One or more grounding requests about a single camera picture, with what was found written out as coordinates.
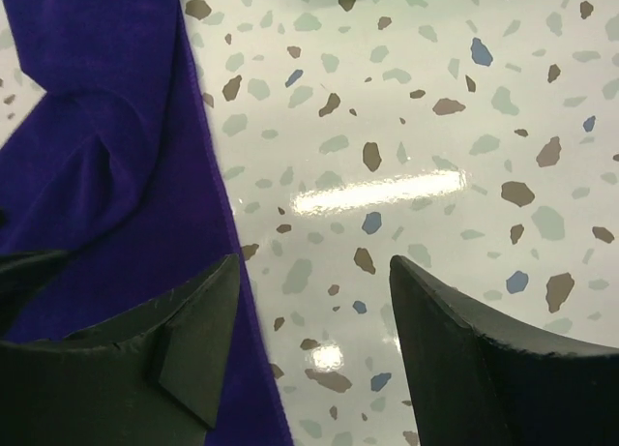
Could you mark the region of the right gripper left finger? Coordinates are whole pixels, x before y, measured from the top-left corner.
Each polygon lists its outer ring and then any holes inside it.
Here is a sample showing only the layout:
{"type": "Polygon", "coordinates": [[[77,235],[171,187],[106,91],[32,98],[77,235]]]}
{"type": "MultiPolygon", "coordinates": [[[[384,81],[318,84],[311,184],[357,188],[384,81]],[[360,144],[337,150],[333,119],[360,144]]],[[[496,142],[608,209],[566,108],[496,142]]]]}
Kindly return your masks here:
{"type": "Polygon", "coordinates": [[[239,290],[230,254],[62,340],[2,341],[2,443],[203,444],[217,423],[239,290]]]}

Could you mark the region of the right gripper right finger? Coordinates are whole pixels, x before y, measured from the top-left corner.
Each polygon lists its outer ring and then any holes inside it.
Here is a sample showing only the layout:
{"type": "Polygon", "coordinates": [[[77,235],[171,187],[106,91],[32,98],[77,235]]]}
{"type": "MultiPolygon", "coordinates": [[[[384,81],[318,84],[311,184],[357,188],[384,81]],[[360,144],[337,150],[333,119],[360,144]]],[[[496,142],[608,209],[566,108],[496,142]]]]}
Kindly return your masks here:
{"type": "Polygon", "coordinates": [[[398,339],[425,445],[614,445],[618,352],[526,324],[390,262],[398,339]]]}

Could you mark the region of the purple towel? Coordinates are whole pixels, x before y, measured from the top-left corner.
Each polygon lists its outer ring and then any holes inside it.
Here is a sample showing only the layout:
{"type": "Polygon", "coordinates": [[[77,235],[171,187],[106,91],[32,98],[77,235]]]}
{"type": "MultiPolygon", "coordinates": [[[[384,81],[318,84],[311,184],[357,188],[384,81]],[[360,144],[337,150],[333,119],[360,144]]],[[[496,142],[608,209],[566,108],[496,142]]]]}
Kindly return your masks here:
{"type": "Polygon", "coordinates": [[[185,20],[205,0],[3,0],[43,97],[1,150],[1,343],[59,341],[225,256],[240,290],[201,445],[292,441],[185,20]]]}

